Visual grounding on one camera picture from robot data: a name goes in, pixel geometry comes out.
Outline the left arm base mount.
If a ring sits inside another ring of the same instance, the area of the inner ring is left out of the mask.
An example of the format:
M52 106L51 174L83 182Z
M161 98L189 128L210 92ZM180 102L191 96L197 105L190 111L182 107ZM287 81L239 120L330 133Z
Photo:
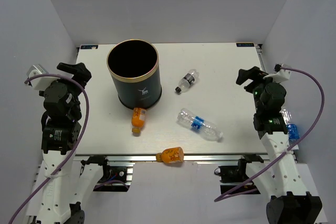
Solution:
M80 175L84 173L85 167L97 164L102 167L103 175L98 180L93 191L101 192L127 192L129 190L126 166L110 165L106 156L91 155L87 160L81 160Z

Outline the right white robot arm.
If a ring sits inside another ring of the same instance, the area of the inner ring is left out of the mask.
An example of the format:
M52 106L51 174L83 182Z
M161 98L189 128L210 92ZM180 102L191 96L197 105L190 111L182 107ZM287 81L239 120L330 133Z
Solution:
M238 177L252 180L268 200L266 216L269 223L315 223L322 209L320 197L313 196L305 186L290 149L288 128L281 114L287 94L281 82L288 80L290 71L278 67L268 74L258 67L240 69L236 83L251 83L244 87L253 95L256 113L254 128L265 147L270 163L258 157L248 158L238 166Z

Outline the small clear black-label bottle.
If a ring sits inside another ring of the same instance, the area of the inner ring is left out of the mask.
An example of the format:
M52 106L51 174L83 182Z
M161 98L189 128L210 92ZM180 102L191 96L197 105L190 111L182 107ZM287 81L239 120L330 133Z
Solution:
M199 79L199 72L196 69L191 69L178 83L175 88L177 94L184 93L190 89L190 87L196 83Z

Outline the large clear blue-label bottle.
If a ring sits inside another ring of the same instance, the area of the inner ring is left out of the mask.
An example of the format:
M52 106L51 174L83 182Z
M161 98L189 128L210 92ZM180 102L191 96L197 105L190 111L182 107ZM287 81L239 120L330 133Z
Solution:
M186 108L180 110L177 115L177 122L207 141L220 141L223 137L223 132L214 123L203 119Z

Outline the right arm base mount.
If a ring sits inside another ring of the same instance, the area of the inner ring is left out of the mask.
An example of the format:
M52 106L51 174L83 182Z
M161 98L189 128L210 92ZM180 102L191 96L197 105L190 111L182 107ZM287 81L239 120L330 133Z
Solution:
M264 163L264 160L256 154L243 155L237 165L219 166L214 170L214 175L220 177L220 193L234 188L236 185L248 179L246 165L252 162Z

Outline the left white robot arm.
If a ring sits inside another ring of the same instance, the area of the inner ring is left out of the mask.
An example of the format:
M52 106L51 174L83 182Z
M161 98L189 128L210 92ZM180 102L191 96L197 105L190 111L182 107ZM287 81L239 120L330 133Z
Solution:
M79 96L91 79L84 63L59 63L57 69L72 78L53 78L39 92L44 98L45 113L41 119L44 175L43 195L36 223L84 223L84 206L98 181L110 178L111 168L105 156L94 155L81 161L77 185L72 188L70 175L76 148L83 136L85 125Z

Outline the orange juice bottle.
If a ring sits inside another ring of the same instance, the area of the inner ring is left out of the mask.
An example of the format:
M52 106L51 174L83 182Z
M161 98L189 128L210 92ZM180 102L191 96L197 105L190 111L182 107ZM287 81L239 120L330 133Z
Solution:
M174 164L184 162L184 152L181 147L168 148L162 151L161 153L157 153L156 161L159 163L165 164Z
M144 128L145 120L146 120L147 110L143 108L134 108L131 124L132 124L132 134L134 136L139 136L141 131Z

